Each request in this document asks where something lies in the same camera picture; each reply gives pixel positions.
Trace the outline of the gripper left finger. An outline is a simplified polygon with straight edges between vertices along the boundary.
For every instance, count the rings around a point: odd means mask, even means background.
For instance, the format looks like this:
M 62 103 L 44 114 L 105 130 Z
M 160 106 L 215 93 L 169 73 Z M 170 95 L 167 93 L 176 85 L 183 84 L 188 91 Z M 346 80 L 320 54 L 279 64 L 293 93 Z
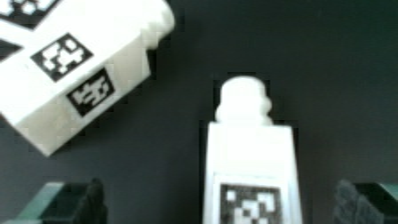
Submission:
M 48 182 L 9 224 L 106 224 L 103 183 Z

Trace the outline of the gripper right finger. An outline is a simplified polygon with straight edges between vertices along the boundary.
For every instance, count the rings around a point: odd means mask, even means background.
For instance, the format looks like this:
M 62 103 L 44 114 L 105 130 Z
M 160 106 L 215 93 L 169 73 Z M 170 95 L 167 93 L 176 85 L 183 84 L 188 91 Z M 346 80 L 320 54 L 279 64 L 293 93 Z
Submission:
M 341 180 L 334 198 L 334 224 L 398 224 L 398 183 Z

